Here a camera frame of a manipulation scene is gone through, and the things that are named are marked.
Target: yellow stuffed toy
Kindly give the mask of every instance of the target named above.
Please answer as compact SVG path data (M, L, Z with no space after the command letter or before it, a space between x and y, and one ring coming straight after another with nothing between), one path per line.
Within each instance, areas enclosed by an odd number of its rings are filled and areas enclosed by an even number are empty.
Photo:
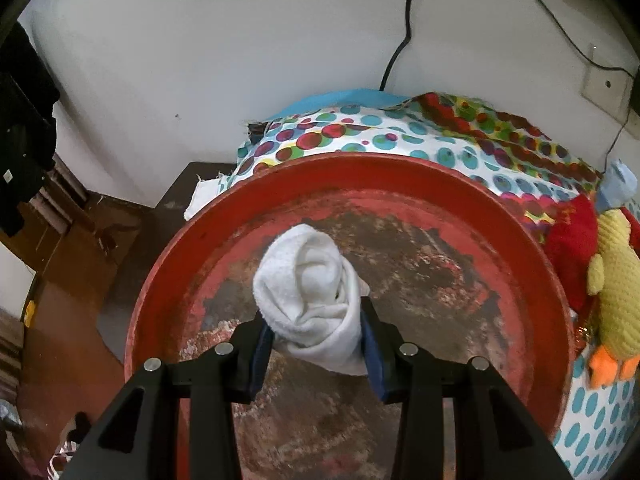
M633 377L640 362L640 258L620 209L598 216L598 253L589 263L587 293L600 297L601 345L589 360L591 388Z

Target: wall outlet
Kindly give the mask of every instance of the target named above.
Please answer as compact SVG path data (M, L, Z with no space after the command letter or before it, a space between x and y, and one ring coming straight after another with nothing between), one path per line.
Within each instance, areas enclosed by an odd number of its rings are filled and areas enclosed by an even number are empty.
M600 65L611 66L593 45L590 45L590 58ZM602 70L588 64L580 94L622 124L626 120L632 87L633 80L625 72Z

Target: colorful polka dot cloth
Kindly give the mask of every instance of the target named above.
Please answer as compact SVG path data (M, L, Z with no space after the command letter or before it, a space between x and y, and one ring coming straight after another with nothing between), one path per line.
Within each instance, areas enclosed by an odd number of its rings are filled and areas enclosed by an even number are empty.
M556 204L594 190L600 174L551 142L526 119L478 99L430 92L393 107L323 108L268 124L238 149L238 167L220 191L282 162L325 152L394 153L432 160L480 182L542 241ZM631 203L632 213L640 208ZM554 446L574 478L599 479L639 418L636 380L588 390L587 346L576 359Z

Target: white cloth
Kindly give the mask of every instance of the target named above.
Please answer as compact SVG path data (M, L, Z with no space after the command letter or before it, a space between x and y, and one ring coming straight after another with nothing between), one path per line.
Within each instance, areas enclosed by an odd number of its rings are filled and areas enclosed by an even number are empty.
M280 235L254 276L254 298L275 348L332 372L366 375L360 296L369 294L331 237L306 224Z
M202 180L198 177L198 179L196 189L191 196L191 202L187 209L184 210L184 219L187 222L224 190L221 178Z

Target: red fabric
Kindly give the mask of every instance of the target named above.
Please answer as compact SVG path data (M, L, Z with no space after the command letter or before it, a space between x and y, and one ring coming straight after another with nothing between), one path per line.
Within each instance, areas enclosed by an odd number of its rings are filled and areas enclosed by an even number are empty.
M578 313L587 303L587 270L597 247L598 223L590 200L578 195L559 205L556 223L546 236L544 251L556 270L569 306Z

